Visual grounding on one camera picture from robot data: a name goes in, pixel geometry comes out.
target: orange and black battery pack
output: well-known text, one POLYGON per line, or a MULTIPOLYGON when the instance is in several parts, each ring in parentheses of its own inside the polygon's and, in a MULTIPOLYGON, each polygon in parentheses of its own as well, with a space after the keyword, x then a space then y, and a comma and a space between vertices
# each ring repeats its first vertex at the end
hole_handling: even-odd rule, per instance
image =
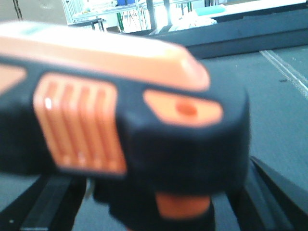
POLYGON ((185 48, 31 22, 0 25, 0 170, 133 175, 208 195, 245 179, 249 105, 185 48))

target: black rubber housing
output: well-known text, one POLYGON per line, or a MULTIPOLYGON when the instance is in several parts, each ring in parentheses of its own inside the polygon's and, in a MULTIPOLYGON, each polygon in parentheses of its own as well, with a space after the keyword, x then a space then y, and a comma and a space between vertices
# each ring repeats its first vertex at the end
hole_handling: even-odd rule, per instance
POLYGON ((117 130, 128 172, 138 184, 155 192, 204 195, 237 190, 244 182, 250 138, 249 104, 246 91, 230 73, 212 73, 209 90, 192 92, 9 57, 0 57, 0 63, 23 66, 28 71, 25 81, 0 96, 1 171, 20 174, 56 171, 33 111, 32 97, 43 73, 60 72, 116 85, 117 130), (203 128, 165 124, 143 101, 146 89, 219 102, 223 107, 223 119, 203 128))

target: orange plastic part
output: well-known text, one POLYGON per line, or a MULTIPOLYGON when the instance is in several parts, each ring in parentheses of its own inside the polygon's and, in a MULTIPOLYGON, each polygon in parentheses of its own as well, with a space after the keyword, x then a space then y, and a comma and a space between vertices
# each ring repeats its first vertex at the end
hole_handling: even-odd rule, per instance
POLYGON ((207 90, 210 85, 204 66, 184 47, 127 35, 8 23, 0 25, 0 54, 184 90, 207 90))
POLYGON ((209 196, 183 196, 156 193, 160 215, 167 219, 192 219, 205 213, 210 206, 209 196))
POLYGON ((125 174, 116 99, 111 83, 58 73, 41 78, 33 106, 59 167, 125 174))
POLYGON ((0 95, 26 78, 22 67, 0 64, 0 95))
POLYGON ((144 101, 164 123, 204 127, 219 123, 223 110, 218 102, 157 90, 146 90, 144 101))

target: gray floor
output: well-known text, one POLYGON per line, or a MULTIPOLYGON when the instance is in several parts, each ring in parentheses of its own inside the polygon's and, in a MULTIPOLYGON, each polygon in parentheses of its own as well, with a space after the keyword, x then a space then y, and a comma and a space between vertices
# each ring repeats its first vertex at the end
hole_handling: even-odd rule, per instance
MULTIPOLYGON (((275 51, 304 77, 308 77, 308 47, 275 51)), ((308 101, 262 54, 252 53, 202 61, 213 76, 224 69, 239 78, 251 102, 251 150, 279 173, 308 191, 308 101)), ((0 210, 17 197, 33 178, 0 176, 0 210)), ((214 198, 217 230, 238 231, 236 218, 226 217, 226 197, 214 198)), ((84 200, 74 231, 123 231, 108 215, 108 207, 84 200)))

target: table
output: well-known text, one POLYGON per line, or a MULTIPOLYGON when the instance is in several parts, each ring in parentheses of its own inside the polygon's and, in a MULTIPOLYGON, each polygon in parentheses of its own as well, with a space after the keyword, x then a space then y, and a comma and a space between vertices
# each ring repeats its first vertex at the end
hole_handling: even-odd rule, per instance
MULTIPOLYGON (((170 4, 183 4, 183 3, 189 3, 192 1, 197 1, 197 0, 172 0, 170 1, 170 4)), ((154 7, 157 6, 163 6, 164 2, 163 1, 159 1, 159 2, 153 2, 154 7)), ((147 4, 146 2, 143 2, 139 5, 140 8, 143 8, 145 10, 147 10, 147 4)), ((107 15, 107 14, 112 14, 112 13, 120 13, 123 11, 130 11, 130 10, 135 10, 136 9, 136 4, 129 4, 127 6, 116 6, 113 8, 109 8, 106 10, 102 10, 102 11, 98 11, 98 12, 88 12, 88 13, 76 13, 73 15, 73 19, 74 20, 80 20, 80 19, 87 19, 89 17, 99 17, 102 15, 107 15)))
POLYGON ((210 18, 216 18, 237 13, 246 13, 251 11, 259 11, 264 9, 295 5, 304 2, 306 2, 306 0, 258 0, 233 5, 226 5, 226 10, 224 12, 208 14, 205 16, 210 18))

